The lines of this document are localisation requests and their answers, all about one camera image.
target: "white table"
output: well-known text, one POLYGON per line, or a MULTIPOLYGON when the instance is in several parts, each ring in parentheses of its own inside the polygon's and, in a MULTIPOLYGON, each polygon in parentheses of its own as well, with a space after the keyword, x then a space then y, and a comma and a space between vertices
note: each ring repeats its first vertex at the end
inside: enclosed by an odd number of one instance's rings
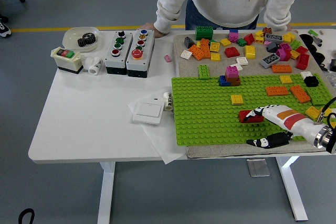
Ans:
MULTIPOLYGON (((174 35, 188 33, 173 31, 155 40, 145 79, 107 74, 104 66, 97 76, 83 71, 77 75, 57 70, 55 74, 28 155, 35 163, 100 162, 104 175, 98 223, 110 220, 115 162, 161 160, 141 127, 132 122, 127 105, 171 86, 175 64, 167 63, 164 55, 172 56, 174 35)), ((99 45, 90 56, 105 57, 111 34, 112 31, 100 33, 99 45)), ((332 46, 328 40, 336 38, 336 30, 325 29, 321 38, 324 45, 318 51, 327 56, 332 49, 327 46, 332 46)), ((307 215, 289 167, 297 157, 282 155, 277 161, 295 218, 305 220, 307 215)))

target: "white bowl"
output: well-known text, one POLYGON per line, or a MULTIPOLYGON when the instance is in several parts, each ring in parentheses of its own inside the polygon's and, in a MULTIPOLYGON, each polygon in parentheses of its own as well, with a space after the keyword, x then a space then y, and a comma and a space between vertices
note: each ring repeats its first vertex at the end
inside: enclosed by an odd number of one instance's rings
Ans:
POLYGON ((73 52, 89 52, 97 47, 99 41, 99 30, 95 27, 74 27, 67 30, 63 37, 63 46, 65 49, 73 52), (82 38, 86 33, 93 33, 96 37, 96 41, 93 44, 80 47, 78 45, 78 39, 82 38))

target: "yellow floor line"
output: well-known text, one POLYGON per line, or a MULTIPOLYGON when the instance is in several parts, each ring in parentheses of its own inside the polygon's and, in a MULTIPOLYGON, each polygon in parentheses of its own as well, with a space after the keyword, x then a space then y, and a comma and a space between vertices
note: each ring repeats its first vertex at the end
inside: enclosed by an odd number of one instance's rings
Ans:
MULTIPOLYGON (((317 23, 290 23, 293 27, 300 26, 336 26, 336 22, 317 22, 317 23)), ((139 26, 97 26, 98 30, 136 30, 139 26)), ((265 23, 257 24, 257 27, 266 27, 265 23)), ((31 33, 43 31, 67 31, 72 27, 47 27, 47 28, 21 28, 11 29, 13 33, 31 33)), ((184 25, 174 25, 173 29, 184 29, 184 25)))

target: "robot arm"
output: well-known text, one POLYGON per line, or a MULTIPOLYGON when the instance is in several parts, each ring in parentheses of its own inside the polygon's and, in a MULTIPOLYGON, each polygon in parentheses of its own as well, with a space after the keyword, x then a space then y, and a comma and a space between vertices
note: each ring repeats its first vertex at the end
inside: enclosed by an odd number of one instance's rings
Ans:
POLYGON ((273 148, 288 144, 292 136, 303 136, 309 144, 317 148, 324 147, 331 154, 336 152, 336 131, 319 120, 314 123, 303 114, 284 105, 268 105, 252 110, 244 121, 255 115, 262 115, 287 132, 275 133, 259 140, 247 140, 247 144, 273 148))

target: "white paper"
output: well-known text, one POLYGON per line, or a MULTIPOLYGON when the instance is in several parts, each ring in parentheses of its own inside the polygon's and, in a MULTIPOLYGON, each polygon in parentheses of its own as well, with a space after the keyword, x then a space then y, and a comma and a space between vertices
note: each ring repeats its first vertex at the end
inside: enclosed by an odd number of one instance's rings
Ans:
MULTIPOLYGON (((165 92, 172 92, 171 87, 166 87, 158 92, 152 93, 144 98, 160 99, 165 92)), ((128 104, 129 109, 134 114, 138 101, 128 104)), ((171 111, 163 111, 159 125, 139 123, 148 139, 154 146, 155 150, 161 156, 165 164, 170 163, 185 155, 185 147, 178 146, 176 143, 176 128, 174 121, 174 113, 171 111)))

